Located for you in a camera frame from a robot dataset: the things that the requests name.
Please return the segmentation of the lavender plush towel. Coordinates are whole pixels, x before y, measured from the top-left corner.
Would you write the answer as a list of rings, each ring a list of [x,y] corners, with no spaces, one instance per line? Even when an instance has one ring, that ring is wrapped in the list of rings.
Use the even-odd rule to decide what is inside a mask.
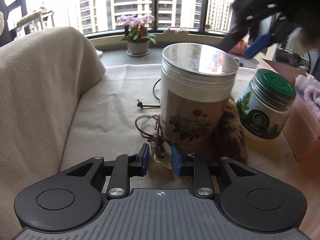
[[[320,122],[320,90],[319,81],[314,76],[298,75],[295,80],[295,89],[318,122]]]

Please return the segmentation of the brown furry plush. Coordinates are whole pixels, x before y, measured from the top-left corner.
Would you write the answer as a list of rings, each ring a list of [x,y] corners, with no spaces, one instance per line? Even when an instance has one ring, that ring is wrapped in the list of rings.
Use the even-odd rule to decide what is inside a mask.
[[[247,164],[246,138],[234,99],[228,99],[220,121],[209,138],[213,159],[229,157]]]

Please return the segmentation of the green lid glass jar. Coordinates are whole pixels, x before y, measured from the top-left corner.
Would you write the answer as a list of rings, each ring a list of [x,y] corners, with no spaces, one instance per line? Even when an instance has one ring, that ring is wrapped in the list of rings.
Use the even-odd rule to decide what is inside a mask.
[[[236,102],[245,133],[254,140],[273,140],[282,132],[291,113],[296,90],[281,75],[257,70]]]

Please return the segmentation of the large clear floral jar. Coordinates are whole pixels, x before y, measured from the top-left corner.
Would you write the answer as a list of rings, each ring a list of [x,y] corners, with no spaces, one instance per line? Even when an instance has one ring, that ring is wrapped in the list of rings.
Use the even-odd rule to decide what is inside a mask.
[[[182,145],[208,139],[231,96],[239,64],[215,47],[176,43],[162,50],[161,127]]]

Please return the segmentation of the beige covered sofa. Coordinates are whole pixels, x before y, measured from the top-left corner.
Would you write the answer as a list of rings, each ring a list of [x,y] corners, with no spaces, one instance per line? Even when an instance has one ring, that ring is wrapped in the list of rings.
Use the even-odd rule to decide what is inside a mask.
[[[319,154],[297,162],[284,137],[252,141],[249,164],[304,194],[298,229],[243,228],[155,164],[130,196],[105,201],[86,177],[140,150],[133,97],[150,95],[159,74],[156,64],[105,68],[71,27],[1,48],[1,239],[319,239]]]

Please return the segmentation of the pink storage box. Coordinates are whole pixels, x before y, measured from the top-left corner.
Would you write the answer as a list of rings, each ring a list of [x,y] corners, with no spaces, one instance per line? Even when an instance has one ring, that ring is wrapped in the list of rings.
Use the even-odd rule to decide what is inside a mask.
[[[295,84],[297,76],[308,75],[303,70],[266,59],[262,59],[256,69],[274,71],[287,79],[291,85]],[[319,122],[300,96],[296,96],[283,133],[297,160],[312,153],[319,153]]]

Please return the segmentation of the potted pink orchid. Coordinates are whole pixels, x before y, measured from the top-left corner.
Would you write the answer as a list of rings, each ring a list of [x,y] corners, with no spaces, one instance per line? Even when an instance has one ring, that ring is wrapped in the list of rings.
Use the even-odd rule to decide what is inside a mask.
[[[127,55],[141,57],[149,53],[150,42],[156,44],[156,37],[149,33],[148,27],[154,21],[152,14],[122,15],[117,17],[117,25],[124,28],[124,37],[121,39],[127,43]]]

